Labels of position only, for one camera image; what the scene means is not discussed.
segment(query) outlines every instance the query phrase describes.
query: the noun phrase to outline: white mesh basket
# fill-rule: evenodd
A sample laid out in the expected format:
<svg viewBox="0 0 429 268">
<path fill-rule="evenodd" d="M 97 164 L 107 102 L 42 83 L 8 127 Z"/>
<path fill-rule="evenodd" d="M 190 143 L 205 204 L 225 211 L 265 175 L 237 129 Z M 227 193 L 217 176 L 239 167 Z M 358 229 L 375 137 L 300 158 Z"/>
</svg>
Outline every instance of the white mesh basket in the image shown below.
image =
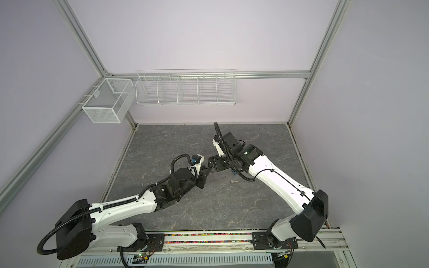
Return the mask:
<svg viewBox="0 0 429 268">
<path fill-rule="evenodd" d="M 82 109 L 94 123 L 120 123 L 135 97 L 131 79 L 105 78 Z"/>
<path fill-rule="evenodd" d="M 136 95 L 140 105 L 235 104 L 236 78 L 234 74 L 140 75 Z"/>
</svg>

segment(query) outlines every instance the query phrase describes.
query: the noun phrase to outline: robotic arm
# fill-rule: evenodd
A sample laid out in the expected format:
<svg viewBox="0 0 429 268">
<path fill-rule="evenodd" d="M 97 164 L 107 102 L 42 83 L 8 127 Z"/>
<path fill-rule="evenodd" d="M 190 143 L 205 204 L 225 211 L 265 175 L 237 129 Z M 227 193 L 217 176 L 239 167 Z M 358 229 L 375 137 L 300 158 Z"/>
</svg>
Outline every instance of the robotic arm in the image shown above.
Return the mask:
<svg viewBox="0 0 429 268">
<path fill-rule="evenodd" d="M 216 122 L 214 127 L 216 136 L 213 145 L 218 155 L 208 159 L 212 173 L 231 168 L 247 181 L 258 178 L 294 211 L 289 217 L 273 222 L 267 230 L 268 245 L 279 248 L 288 238 L 296 236 L 312 242 L 328 218 L 328 195 L 322 190 L 315 193 L 296 182 L 254 145 L 244 146 L 230 132 L 222 135 Z M 243 171 L 252 178 L 243 175 Z"/>
<path fill-rule="evenodd" d="M 296 236 L 313 241 L 328 217 L 328 196 L 316 193 L 293 180 L 277 168 L 254 145 L 238 142 L 229 132 L 222 135 L 217 123 L 213 145 L 218 154 L 208 159 L 209 167 L 202 166 L 204 156 L 182 154 L 171 163 L 171 174 L 145 187 L 140 194 L 127 198 L 88 204 L 86 199 L 75 202 L 37 246 L 42 255 L 57 254 L 58 259 L 77 256 L 90 248 L 118 246 L 121 252 L 145 252 L 153 243 L 140 223 L 112 226 L 111 223 L 142 213 L 151 213 L 179 202 L 195 186 L 203 189 L 210 172 L 232 169 L 247 181 L 256 178 L 267 184 L 292 208 L 294 214 L 276 220 L 266 231 L 262 242 L 268 248 L 281 248 L 286 240 Z M 188 168 L 174 169 L 175 162 L 186 157 Z M 43 249 L 46 241 L 56 235 L 57 248 Z"/>
</svg>

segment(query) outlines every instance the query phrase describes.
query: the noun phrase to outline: black bracket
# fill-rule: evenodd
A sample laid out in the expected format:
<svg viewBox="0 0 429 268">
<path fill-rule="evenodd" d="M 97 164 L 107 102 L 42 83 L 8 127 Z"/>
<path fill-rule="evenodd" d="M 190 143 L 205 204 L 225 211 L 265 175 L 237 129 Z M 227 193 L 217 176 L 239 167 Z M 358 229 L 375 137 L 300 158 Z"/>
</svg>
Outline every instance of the black bracket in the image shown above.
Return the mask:
<svg viewBox="0 0 429 268">
<path fill-rule="evenodd" d="M 155 251 L 162 251 L 162 248 L 164 246 L 165 234 L 164 233 L 148 234 L 148 237 L 149 237 L 148 248 L 146 251 L 153 251 L 154 248 L 155 248 Z"/>
<path fill-rule="evenodd" d="M 282 249 L 282 250 L 293 249 L 293 250 L 295 250 L 298 248 L 298 243 L 297 243 L 295 237 L 289 238 L 286 241 L 284 241 L 282 246 L 278 249 Z M 270 243 L 268 241 L 268 235 L 266 232 L 253 232 L 252 233 L 252 244 L 253 244 L 253 248 L 256 250 L 273 249 L 273 245 L 270 246 Z"/>
</svg>

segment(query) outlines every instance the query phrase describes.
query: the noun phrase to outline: aluminum frame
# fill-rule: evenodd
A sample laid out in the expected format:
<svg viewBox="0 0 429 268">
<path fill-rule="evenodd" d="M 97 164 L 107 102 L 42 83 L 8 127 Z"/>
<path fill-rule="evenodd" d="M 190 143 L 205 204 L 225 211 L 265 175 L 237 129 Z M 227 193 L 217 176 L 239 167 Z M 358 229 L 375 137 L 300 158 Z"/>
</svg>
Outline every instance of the aluminum frame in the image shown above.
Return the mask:
<svg viewBox="0 0 429 268">
<path fill-rule="evenodd" d="M 116 176 L 118 175 L 119 169 L 122 166 L 122 163 L 124 161 L 125 156 L 127 155 L 128 152 L 128 148 L 130 147 L 131 141 L 134 138 L 135 133 L 137 132 L 137 130 L 139 129 L 139 125 L 137 125 L 136 128 L 132 129 L 130 132 L 130 135 L 127 138 L 127 141 L 125 142 L 125 146 L 121 151 L 121 154 L 119 155 L 118 160 L 116 161 L 115 164 L 115 169 L 113 170 L 112 175 L 110 176 L 110 179 L 107 183 L 106 188 L 104 189 L 103 195 L 101 196 L 100 202 L 105 202 L 107 197 L 109 196 L 110 190 L 112 189 L 112 185 L 115 182 Z"/>
<path fill-rule="evenodd" d="M 110 76 L 111 74 L 104 67 L 103 63 L 100 60 L 100 57 L 98 57 L 97 52 L 95 51 L 94 47 L 86 36 L 85 31 L 80 25 L 79 20 L 73 12 L 69 2 L 67 0 L 52 0 L 52 2 L 57 7 L 58 12 L 63 18 L 66 26 L 69 28 L 72 35 L 75 37 L 79 46 L 82 48 L 83 52 L 93 65 L 98 75 L 101 78 L 106 78 L 106 76 Z M 127 111 L 125 117 L 130 126 L 134 129 L 137 124 L 129 111 Z"/>
<path fill-rule="evenodd" d="M 251 242 L 241 242 L 252 240 L 252 235 L 246 235 L 243 233 L 252 233 L 252 232 L 263 232 L 265 230 L 222 230 L 222 231 L 188 231 L 188 230 L 176 230 L 176 231 L 165 231 L 164 246 L 163 251 L 155 252 L 154 256 L 157 258 L 165 257 L 174 257 L 182 256 L 186 254 L 219 254 L 219 253 L 274 253 L 274 252 L 283 252 L 284 250 L 254 250 L 253 244 Z M 241 233 L 237 235 L 188 235 L 188 236 L 179 236 L 177 234 L 209 234 L 214 232 L 222 233 Z M 354 266 L 353 258 L 350 254 L 350 249 L 347 246 L 347 243 L 342 235 L 340 229 L 329 229 L 326 226 L 323 226 L 320 229 L 317 235 L 326 245 L 324 249 L 320 243 L 315 240 L 313 242 L 306 242 L 300 238 L 297 239 L 298 249 L 295 251 L 332 251 L 335 253 L 338 264 L 341 268 L 356 268 Z M 177 243 L 177 241 L 209 241 L 210 243 Z M 79 256 L 73 257 L 71 259 L 63 260 L 60 268 L 66 267 L 79 267 L 79 260 L 83 257 L 94 256 L 94 257 L 112 257 L 118 256 L 116 252 L 116 247 L 103 247 L 103 248 L 94 248 L 86 250 Z"/>
<path fill-rule="evenodd" d="M 293 125 L 299 110 L 301 109 L 301 106 L 305 100 L 305 97 L 307 96 L 308 90 L 311 87 L 311 84 L 317 75 L 317 72 L 320 69 L 320 66 L 322 65 L 322 62 L 328 53 L 329 47 L 338 31 L 338 28 L 341 25 L 341 21 L 347 12 L 349 6 L 350 6 L 351 0 L 339 0 L 338 4 L 335 8 L 334 14 L 332 15 L 332 19 L 329 23 L 328 30 L 325 33 L 325 36 L 323 37 L 322 44 L 319 47 L 319 50 L 317 51 L 316 57 L 314 59 L 314 62 L 310 68 L 310 77 L 305 79 L 304 86 L 302 87 L 301 93 L 299 94 L 298 100 L 296 101 L 296 104 L 292 110 L 292 113 L 290 114 L 288 124 Z"/>
<path fill-rule="evenodd" d="M 160 73 L 150 73 L 151 76 L 196 76 L 204 75 L 204 72 L 165 72 L 160 70 Z M 234 75 L 236 79 L 258 79 L 258 78 L 309 78 L 310 71 L 254 71 L 254 72 L 210 72 L 211 75 Z M 130 78 L 137 79 L 137 73 L 127 74 L 110 74 L 109 78 Z"/>
</svg>

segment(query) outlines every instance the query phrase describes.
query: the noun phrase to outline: gray marble surface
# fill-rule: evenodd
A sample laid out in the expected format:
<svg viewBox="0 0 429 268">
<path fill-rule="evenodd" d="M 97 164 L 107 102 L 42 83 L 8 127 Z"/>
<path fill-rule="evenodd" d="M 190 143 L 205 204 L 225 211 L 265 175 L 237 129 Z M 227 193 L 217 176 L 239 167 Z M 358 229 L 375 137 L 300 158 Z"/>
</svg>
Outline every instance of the gray marble surface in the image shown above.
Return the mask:
<svg viewBox="0 0 429 268">
<path fill-rule="evenodd" d="M 216 154 L 213 125 L 139 126 L 107 201 L 138 194 L 145 185 L 165 178 L 170 163 L 180 154 Z M 282 124 L 220 125 L 223 134 L 257 146 L 290 177 L 307 185 L 295 148 Z M 187 166 L 185 158 L 175 167 Z M 172 229 L 266 229 L 292 209 L 259 180 L 248 182 L 230 170 L 210 174 L 204 189 L 193 188 L 179 203 L 154 213 L 118 223 L 140 222 L 147 231 Z"/>
</svg>

